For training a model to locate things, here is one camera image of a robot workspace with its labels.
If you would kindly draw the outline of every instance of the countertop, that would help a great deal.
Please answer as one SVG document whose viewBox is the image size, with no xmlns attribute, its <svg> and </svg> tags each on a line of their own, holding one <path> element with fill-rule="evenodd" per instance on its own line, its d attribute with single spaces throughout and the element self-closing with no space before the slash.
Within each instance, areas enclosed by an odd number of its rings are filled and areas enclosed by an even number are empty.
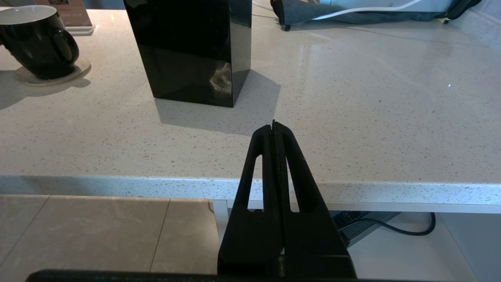
<svg viewBox="0 0 501 282">
<path fill-rule="evenodd" d="M 232 200 L 252 132 L 276 119 L 329 205 L 501 213 L 500 54 L 436 21 L 285 32 L 253 14 L 234 108 L 154 99 L 125 11 L 89 10 L 92 69 L 66 84 L 21 85 L 1 47 L 0 193 Z"/>
</svg>

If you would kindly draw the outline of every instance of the floor tile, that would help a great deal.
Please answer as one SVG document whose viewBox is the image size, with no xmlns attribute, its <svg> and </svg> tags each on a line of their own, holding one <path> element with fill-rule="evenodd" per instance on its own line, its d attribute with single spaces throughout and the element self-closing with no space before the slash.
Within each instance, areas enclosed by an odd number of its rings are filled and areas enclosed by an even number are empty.
<svg viewBox="0 0 501 282">
<path fill-rule="evenodd" d="M 0 265 L 48 196 L 0 195 Z"/>
<path fill-rule="evenodd" d="M 2 266 L 0 281 L 37 270 L 148 271 L 166 199 L 51 196 Z"/>
<path fill-rule="evenodd" d="M 151 272 L 216 274 L 218 251 L 211 202 L 172 199 Z"/>
</svg>

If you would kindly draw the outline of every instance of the glossy black box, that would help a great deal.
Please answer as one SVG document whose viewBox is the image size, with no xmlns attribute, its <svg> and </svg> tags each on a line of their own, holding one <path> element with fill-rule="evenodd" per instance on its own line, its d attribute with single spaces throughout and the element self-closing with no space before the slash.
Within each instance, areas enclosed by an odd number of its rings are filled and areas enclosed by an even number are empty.
<svg viewBox="0 0 501 282">
<path fill-rule="evenodd" d="M 251 68 L 252 0 L 124 0 L 153 96 L 233 107 Z"/>
</svg>

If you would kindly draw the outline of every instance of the black cable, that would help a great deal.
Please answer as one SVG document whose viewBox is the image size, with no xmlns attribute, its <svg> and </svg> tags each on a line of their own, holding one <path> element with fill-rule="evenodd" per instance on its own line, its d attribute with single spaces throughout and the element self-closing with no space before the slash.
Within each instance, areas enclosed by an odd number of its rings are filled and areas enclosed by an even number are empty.
<svg viewBox="0 0 501 282">
<path fill-rule="evenodd" d="M 394 226 L 391 226 L 389 225 L 388 223 L 385 223 L 385 222 L 382 222 L 382 221 L 379 221 L 379 220 L 376 220 L 376 219 L 370 219 L 370 218 L 362 218 L 362 219 L 357 219 L 355 221 L 353 221 L 352 223 L 346 225 L 346 226 L 343 226 L 342 228 L 340 228 L 339 230 L 343 230 L 345 228 L 348 228 L 354 224 L 357 224 L 357 223 L 360 223 L 360 222 L 372 222 L 372 223 L 376 223 L 376 224 L 379 224 L 383 227 L 386 227 L 390 230 L 393 230 L 395 232 L 398 232 L 398 233 L 402 233 L 402 234 L 405 234 L 405 235 L 411 235 L 411 236 L 425 236 L 425 235 L 428 235 L 430 234 L 431 232 L 433 232 L 433 230 L 435 229 L 435 225 L 436 225 L 436 218 L 435 218 L 435 213 L 434 212 L 430 212 L 430 215 L 431 215 L 431 223 L 430 223 L 430 226 L 428 227 L 428 229 L 422 231 L 422 232 L 412 232 L 412 231 L 407 231 L 407 230 L 402 230 L 402 229 L 398 229 Z"/>
</svg>

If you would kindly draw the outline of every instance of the power strip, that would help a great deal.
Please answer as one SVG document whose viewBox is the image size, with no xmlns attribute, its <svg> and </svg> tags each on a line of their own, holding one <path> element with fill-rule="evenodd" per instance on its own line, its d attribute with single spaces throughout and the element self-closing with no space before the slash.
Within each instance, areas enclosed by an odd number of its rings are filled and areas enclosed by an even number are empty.
<svg viewBox="0 0 501 282">
<path fill-rule="evenodd" d="M 343 227 L 357 219 L 370 218 L 382 222 L 388 222 L 400 212 L 368 212 L 368 211 L 329 211 L 336 227 L 341 230 Z M 378 229 L 380 225 L 372 222 L 360 222 L 339 231 L 345 241 L 347 248 L 363 239 L 365 236 Z"/>
</svg>

